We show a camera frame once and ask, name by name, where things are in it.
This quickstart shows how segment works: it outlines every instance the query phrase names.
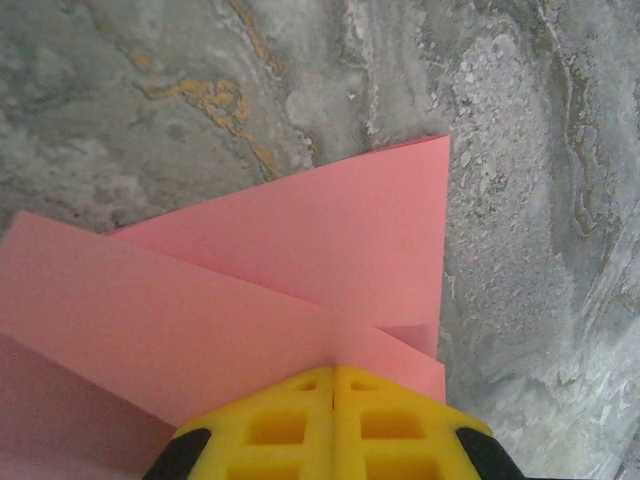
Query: folded pink paper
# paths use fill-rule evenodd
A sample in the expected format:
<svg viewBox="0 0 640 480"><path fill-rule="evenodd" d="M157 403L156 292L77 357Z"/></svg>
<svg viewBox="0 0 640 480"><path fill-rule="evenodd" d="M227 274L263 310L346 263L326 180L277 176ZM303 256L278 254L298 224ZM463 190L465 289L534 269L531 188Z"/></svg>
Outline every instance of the folded pink paper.
<svg viewBox="0 0 640 480"><path fill-rule="evenodd" d="M351 364L444 401L441 364L359 318L20 214L0 248L0 332L168 423Z"/></svg>
<svg viewBox="0 0 640 480"><path fill-rule="evenodd" d="M113 237L341 310L436 357L449 137L360 155Z"/></svg>

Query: marble surface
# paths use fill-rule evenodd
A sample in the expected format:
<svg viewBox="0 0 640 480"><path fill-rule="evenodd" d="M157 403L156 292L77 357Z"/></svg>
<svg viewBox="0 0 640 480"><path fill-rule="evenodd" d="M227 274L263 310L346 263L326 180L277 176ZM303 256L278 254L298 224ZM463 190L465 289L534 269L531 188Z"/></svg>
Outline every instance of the marble surface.
<svg viewBox="0 0 640 480"><path fill-rule="evenodd" d="M527 474L631 479L638 58L635 0L0 0L0 231L451 132L450 403Z"/></svg>

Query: pink paper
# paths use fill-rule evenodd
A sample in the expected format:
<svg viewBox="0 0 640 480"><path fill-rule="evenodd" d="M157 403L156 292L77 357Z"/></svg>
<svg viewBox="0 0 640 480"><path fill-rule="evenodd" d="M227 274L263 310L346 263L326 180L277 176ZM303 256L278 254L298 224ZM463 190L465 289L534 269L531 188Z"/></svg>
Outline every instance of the pink paper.
<svg viewBox="0 0 640 480"><path fill-rule="evenodd" d="M117 239L21 214L0 265L2 333L174 425L330 364L444 401L442 365L361 318Z"/></svg>
<svg viewBox="0 0 640 480"><path fill-rule="evenodd" d="M435 358L448 156L448 136L409 142L113 237L341 310Z"/></svg>
<svg viewBox="0 0 640 480"><path fill-rule="evenodd" d="M139 480L175 432L2 335L0 365L0 478Z"/></svg>

